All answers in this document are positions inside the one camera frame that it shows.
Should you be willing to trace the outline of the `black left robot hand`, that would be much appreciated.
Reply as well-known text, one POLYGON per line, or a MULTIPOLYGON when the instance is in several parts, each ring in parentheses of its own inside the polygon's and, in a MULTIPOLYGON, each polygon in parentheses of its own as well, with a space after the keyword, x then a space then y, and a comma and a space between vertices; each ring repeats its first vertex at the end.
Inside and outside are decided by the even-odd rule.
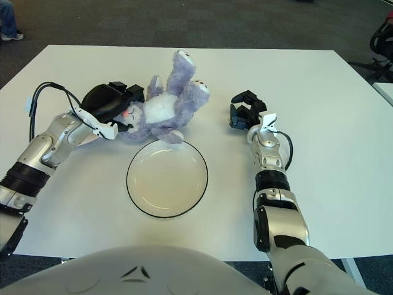
POLYGON ((100 123, 116 123, 119 132, 127 132, 134 124, 121 123, 115 117, 121 115, 134 102, 144 102, 144 88, 137 84, 127 87, 126 84, 115 81, 91 89, 83 98, 80 107, 100 123))

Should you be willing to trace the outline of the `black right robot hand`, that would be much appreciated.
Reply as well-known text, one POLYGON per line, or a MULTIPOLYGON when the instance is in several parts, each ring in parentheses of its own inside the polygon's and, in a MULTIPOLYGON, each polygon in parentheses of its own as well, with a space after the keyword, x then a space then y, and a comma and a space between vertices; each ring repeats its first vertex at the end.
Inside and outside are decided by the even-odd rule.
POLYGON ((257 98, 257 95, 246 90, 231 99, 230 120, 231 128, 249 130, 259 124, 259 113, 267 111, 266 104, 257 98))

